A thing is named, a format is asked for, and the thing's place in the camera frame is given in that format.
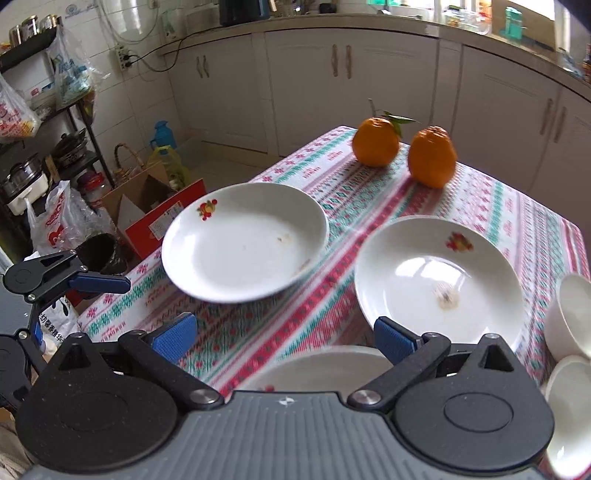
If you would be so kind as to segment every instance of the white bowl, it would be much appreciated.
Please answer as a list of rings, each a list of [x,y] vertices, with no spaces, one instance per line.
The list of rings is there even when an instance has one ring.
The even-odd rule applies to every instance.
[[[525,323],[510,263],[478,233],[444,219],[407,216],[375,231],[355,264],[355,290],[373,327],[382,315],[454,343],[501,335],[514,349]]]
[[[554,436],[546,450],[560,478],[581,476],[591,466],[591,365],[571,355],[552,372],[545,398],[554,414]]]
[[[390,368],[392,364],[375,348],[332,346],[271,364],[248,378],[238,389],[337,391],[346,400],[349,394]]]
[[[576,274],[556,285],[544,318],[544,336],[556,361],[569,355],[591,358],[591,283]]]
[[[309,273],[328,235],[324,211],[301,190],[242,183],[185,208],[166,232],[162,263],[170,280],[194,298],[256,300]]]

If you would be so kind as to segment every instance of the power outlet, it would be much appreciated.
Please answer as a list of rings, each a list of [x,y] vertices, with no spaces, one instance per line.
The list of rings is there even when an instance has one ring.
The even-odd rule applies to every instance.
[[[129,48],[127,48],[125,45],[122,45],[121,43],[118,43],[115,45],[115,55],[122,72],[130,68],[126,65],[126,63],[129,62],[129,57],[127,59],[125,58],[129,55]]]

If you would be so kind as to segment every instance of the tablecloth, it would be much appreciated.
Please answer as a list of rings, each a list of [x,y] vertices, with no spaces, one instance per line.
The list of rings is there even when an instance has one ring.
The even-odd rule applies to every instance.
[[[528,318],[517,353],[530,375],[544,381],[553,361],[544,343],[543,318],[554,286],[569,272],[589,277],[579,229],[461,164],[443,190],[417,184],[407,170],[407,145],[390,166],[365,167],[352,153],[354,134],[352,128],[335,128],[252,180],[297,187],[326,212],[329,246],[307,279],[256,302],[204,303],[170,282],[157,250],[129,274],[129,293],[103,295],[80,316],[83,331],[93,341],[109,341],[131,329],[152,330],[181,312],[195,312],[199,337],[180,365],[228,395],[269,361],[326,345],[367,343],[371,330],[353,285],[360,246],[391,219],[436,215],[481,233],[513,265]]]

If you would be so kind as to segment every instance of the cabinet handle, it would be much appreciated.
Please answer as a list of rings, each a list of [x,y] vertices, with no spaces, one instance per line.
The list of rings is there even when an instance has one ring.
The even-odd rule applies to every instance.
[[[199,74],[199,78],[203,78],[203,73],[201,73],[201,60],[197,57],[197,73]]]
[[[542,122],[542,128],[540,128],[540,135],[544,135],[546,132],[546,127],[548,126],[548,121],[550,120],[550,114],[552,113],[552,106],[554,105],[554,101],[552,98],[548,98],[548,103],[546,103],[546,110],[544,112],[544,120]]]
[[[564,106],[560,112],[560,119],[558,120],[558,126],[556,127],[556,135],[554,136],[554,143],[558,143],[560,137],[562,137],[562,130],[564,129],[564,121],[566,120],[566,113],[569,110]]]
[[[207,66],[207,57],[203,56],[203,70],[205,71],[205,75],[209,78],[209,67]]]
[[[339,76],[339,58],[337,56],[337,46],[334,44],[333,45],[333,53],[332,53],[332,58],[330,59],[330,64],[333,67],[333,77],[338,77]]]
[[[345,57],[345,68],[347,69],[347,78],[350,79],[353,76],[353,60],[351,59],[351,45],[347,45],[347,55]]]

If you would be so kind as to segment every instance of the barcode label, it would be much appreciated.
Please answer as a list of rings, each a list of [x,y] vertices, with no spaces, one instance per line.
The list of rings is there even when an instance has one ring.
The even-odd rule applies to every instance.
[[[168,210],[166,210],[162,215],[158,217],[149,227],[151,232],[156,237],[156,240],[162,240],[164,238],[164,234],[168,227],[173,222],[173,220],[177,217],[179,213],[183,211],[183,205],[181,202],[177,202]]]

